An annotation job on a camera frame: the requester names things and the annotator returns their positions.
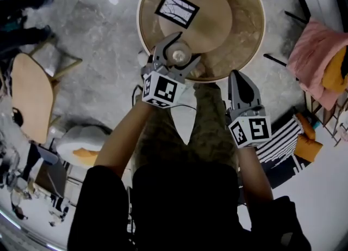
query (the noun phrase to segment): gray floor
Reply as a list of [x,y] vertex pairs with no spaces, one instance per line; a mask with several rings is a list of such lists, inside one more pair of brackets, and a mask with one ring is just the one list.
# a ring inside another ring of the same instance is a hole
[[[260,51],[243,72],[258,86],[262,102],[274,121],[291,106],[303,105],[303,92],[293,76],[282,66],[262,57],[272,53],[287,61],[303,26],[284,14],[301,16],[298,0],[262,0],[266,14],[266,33]],[[28,10],[27,27],[50,25],[59,38],[59,47],[83,59],[83,63],[62,79],[53,114],[61,124],[101,123],[114,128],[131,108],[131,94],[140,83],[137,53],[142,49],[136,29],[138,0],[55,0],[40,10]],[[37,59],[46,68],[55,68],[57,54],[44,50]],[[195,106],[192,84],[180,102]],[[227,82],[219,82],[227,99]],[[23,137],[9,119],[10,100],[0,105],[0,129],[19,149]],[[192,130],[195,112],[186,107],[172,110],[184,141]]]

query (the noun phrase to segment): orange pillow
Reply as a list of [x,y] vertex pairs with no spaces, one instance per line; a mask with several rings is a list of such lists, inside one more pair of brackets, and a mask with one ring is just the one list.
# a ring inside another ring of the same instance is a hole
[[311,140],[315,140],[315,131],[313,127],[310,125],[310,123],[308,122],[308,120],[301,113],[297,113],[296,117],[301,123],[303,127],[303,131],[306,134],[306,136]]
[[92,151],[92,150],[80,148],[80,149],[74,150],[72,153],[74,153],[74,155],[77,156],[77,158],[83,164],[87,166],[93,166],[94,162],[97,159],[99,151]]
[[307,161],[314,162],[314,159],[322,147],[321,143],[308,139],[305,135],[297,137],[294,154]]
[[324,71],[321,84],[323,87],[329,90],[333,90],[337,93],[342,93],[347,88],[348,75],[342,78],[341,67],[346,54],[346,47],[343,47],[337,54],[330,60]]

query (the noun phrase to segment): picture frame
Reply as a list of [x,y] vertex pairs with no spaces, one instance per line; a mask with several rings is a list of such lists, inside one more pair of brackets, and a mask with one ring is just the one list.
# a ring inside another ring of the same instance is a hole
[[187,29],[199,9],[187,0],[161,0],[155,14]]

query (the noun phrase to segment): wooden board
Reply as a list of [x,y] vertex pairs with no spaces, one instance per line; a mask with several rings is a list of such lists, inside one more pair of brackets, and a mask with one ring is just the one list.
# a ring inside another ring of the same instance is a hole
[[184,40],[193,53],[210,52],[219,47],[229,35],[232,27],[232,12],[227,0],[187,0],[200,9],[185,29],[163,17],[159,25],[164,36],[174,32],[183,32]]
[[22,131],[37,143],[47,139],[53,88],[43,68],[30,56],[16,56],[12,70],[12,105],[23,116]]

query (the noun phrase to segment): pink blanket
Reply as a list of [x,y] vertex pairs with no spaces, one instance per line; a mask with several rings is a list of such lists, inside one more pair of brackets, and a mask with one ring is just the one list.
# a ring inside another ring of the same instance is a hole
[[332,109],[339,93],[321,84],[324,70],[339,50],[348,45],[348,33],[338,33],[310,18],[290,55],[287,68],[299,79],[303,90],[327,110]]

